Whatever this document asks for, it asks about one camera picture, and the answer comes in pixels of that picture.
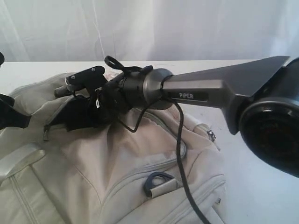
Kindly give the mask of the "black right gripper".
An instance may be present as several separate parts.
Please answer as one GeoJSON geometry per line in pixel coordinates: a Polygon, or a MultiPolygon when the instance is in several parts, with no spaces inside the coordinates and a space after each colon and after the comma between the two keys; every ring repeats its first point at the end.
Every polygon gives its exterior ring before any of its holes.
{"type": "Polygon", "coordinates": [[[99,127],[110,122],[107,110],[96,106],[94,98],[69,97],[50,118],[50,126],[62,125],[67,131],[99,127]]]}

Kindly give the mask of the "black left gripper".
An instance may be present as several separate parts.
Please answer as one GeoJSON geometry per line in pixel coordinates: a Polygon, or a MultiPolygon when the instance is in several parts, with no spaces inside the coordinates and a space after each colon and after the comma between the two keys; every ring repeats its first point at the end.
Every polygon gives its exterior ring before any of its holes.
{"type": "Polygon", "coordinates": [[[31,116],[24,115],[14,109],[15,100],[7,95],[0,95],[0,128],[28,127],[31,116]]]}

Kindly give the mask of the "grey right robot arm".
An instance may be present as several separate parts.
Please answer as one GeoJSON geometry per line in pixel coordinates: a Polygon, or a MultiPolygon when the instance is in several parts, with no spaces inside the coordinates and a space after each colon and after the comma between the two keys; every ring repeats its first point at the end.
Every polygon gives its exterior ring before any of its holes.
{"type": "Polygon", "coordinates": [[[299,61],[287,56],[174,75],[152,66],[124,66],[111,56],[107,66],[119,70],[111,80],[95,66],[69,75],[54,90],[57,98],[87,90],[59,116],[74,130],[99,126],[133,108],[165,110],[174,103],[218,108],[232,135],[270,166],[299,175],[299,61]]]}

